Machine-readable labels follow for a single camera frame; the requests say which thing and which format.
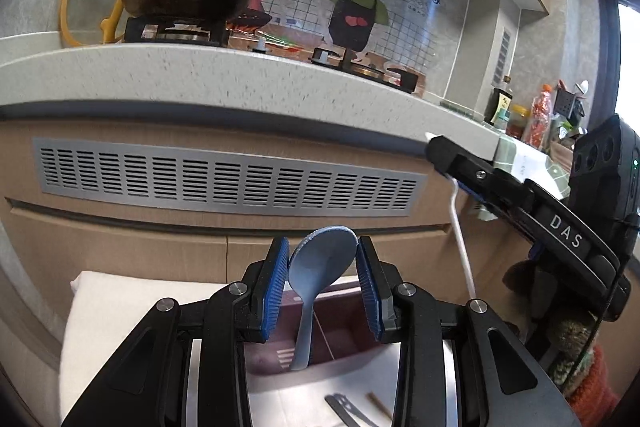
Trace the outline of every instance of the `cabinet drawer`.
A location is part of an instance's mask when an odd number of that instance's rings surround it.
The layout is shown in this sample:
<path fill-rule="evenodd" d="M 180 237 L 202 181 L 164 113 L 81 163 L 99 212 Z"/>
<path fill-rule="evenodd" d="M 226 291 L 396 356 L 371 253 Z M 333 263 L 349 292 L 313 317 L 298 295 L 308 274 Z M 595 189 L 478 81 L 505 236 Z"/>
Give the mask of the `cabinet drawer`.
<path fill-rule="evenodd" d="M 246 267 L 267 257 L 273 237 L 230 236 L 226 247 L 226 281 L 242 279 Z M 302 237 L 289 237 L 289 255 L 296 249 Z"/>
<path fill-rule="evenodd" d="M 371 240 L 380 261 L 395 264 L 403 280 L 429 291 L 433 280 L 443 277 L 434 267 L 447 240 L 444 230 L 371 235 Z"/>
<path fill-rule="evenodd" d="M 226 237 L 149 232 L 39 214 L 21 208 L 2 222 L 36 288 L 61 317 L 69 283 L 82 270 L 142 279 L 226 281 Z"/>

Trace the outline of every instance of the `kitchen counter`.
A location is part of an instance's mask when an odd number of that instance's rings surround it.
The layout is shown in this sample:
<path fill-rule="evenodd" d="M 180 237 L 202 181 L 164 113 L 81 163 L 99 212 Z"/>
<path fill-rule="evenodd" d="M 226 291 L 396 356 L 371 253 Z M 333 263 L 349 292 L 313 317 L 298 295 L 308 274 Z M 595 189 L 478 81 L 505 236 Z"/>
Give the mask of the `kitchen counter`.
<path fill-rule="evenodd" d="M 3 48 L 12 46 L 12 53 Z M 198 123 L 423 154 L 425 132 L 492 159 L 498 135 L 397 89 L 286 58 L 117 44 L 15 58 L 0 39 L 0 116 Z"/>

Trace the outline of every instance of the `soy sauce bottle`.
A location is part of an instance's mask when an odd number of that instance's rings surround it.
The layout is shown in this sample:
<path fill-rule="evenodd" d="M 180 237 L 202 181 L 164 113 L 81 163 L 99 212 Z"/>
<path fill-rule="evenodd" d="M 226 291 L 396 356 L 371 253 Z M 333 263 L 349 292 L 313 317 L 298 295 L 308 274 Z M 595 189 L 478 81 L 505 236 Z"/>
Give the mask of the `soy sauce bottle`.
<path fill-rule="evenodd" d="M 486 123 L 493 125 L 498 118 L 500 110 L 509 108 L 509 104 L 513 98 L 510 83 L 511 77 L 505 74 L 501 83 L 494 87 L 489 97 L 489 102 L 486 104 L 486 109 L 484 110 L 484 121 Z"/>

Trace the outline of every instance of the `stove knob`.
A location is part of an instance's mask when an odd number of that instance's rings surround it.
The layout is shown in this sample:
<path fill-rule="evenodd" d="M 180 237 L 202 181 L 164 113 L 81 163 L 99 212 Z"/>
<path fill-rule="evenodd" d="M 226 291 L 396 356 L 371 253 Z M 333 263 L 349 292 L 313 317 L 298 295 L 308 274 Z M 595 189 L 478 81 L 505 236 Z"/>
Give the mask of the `stove knob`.
<path fill-rule="evenodd" d="M 415 86 L 418 84 L 418 75 L 411 71 L 401 70 L 400 68 L 387 68 L 387 71 L 400 75 L 400 86 L 404 87 L 408 92 L 414 92 Z"/>
<path fill-rule="evenodd" d="M 336 52 L 331 50 L 324 50 L 322 48 L 315 48 L 314 54 L 311 56 L 311 62 L 318 66 L 326 66 L 329 64 L 329 57 L 339 57 Z"/>
<path fill-rule="evenodd" d="M 256 43 L 253 51 L 255 53 L 263 53 L 267 52 L 267 39 L 265 37 L 258 38 L 258 42 Z"/>

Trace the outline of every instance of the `white cable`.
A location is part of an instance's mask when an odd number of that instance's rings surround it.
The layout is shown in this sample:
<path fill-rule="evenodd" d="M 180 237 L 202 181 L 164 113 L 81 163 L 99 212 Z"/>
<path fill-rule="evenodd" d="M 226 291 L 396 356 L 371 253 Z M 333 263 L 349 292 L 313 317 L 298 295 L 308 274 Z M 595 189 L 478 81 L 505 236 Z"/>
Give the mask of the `white cable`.
<path fill-rule="evenodd" d="M 451 176 L 447 176 L 453 185 L 451 193 L 451 201 L 449 202 L 449 217 L 453 226 L 453 233 L 456 236 L 458 244 L 458 252 L 460 253 L 460 263 L 465 273 L 466 290 L 469 292 L 469 299 L 476 298 L 476 285 L 474 284 L 474 276 L 471 273 L 471 265 L 469 264 L 469 256 L 466 254 L 465 239 L 462 237 L 462 229 L 458 221 L 458 213 L 456 211 L 456 196 L 458 195 L 458 181 Z"/>

